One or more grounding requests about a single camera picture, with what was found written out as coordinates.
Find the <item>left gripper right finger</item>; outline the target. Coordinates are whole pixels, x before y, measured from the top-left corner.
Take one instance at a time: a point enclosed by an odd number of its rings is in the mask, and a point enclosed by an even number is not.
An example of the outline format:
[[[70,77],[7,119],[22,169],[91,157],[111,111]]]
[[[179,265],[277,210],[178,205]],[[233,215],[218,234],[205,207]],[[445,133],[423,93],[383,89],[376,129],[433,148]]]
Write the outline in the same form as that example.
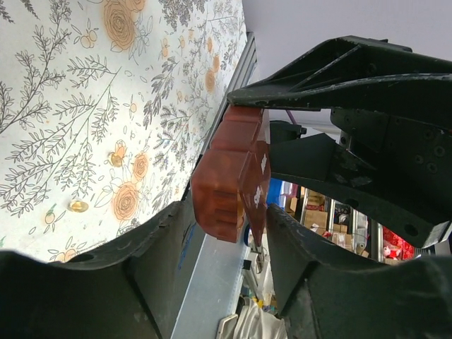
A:
[[[394,265],[348,251],[268,207],[279,315],[289,338],[450,338],[451,258]]]

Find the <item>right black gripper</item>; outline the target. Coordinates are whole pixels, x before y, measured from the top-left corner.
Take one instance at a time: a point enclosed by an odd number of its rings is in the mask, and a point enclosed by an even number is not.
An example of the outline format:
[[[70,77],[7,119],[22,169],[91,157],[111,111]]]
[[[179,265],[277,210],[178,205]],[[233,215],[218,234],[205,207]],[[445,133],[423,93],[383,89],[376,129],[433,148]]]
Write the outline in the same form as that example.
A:
[[[227,99],[271,109],[342,108],[332,110],[331,122],[352,138],[355,155],[324,133],[276,140],[271,174],[348,204],[417,248],[451,235],[451,132],[364,110],[451,107],[450,61],[387,40],[337,37]]]

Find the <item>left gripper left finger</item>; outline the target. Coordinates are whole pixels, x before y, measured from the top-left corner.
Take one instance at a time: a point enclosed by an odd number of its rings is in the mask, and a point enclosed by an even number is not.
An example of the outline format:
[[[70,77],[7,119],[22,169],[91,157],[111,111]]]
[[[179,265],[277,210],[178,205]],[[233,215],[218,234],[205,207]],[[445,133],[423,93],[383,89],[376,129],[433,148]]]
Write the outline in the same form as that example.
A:
[[[1,252],[2,338],[169,338],[189,277],[190,196],[66,263]]]

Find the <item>red pill organizer box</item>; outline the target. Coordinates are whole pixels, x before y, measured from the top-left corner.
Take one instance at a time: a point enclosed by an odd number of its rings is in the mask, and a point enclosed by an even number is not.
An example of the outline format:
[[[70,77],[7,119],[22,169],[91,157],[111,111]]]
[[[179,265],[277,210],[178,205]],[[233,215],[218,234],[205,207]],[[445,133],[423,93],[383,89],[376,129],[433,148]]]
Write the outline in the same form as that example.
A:
[[[191,177],[194,215],[205,233],[237,242],[245,224],[261,244],[270,184],[266,110],[230,106]]]

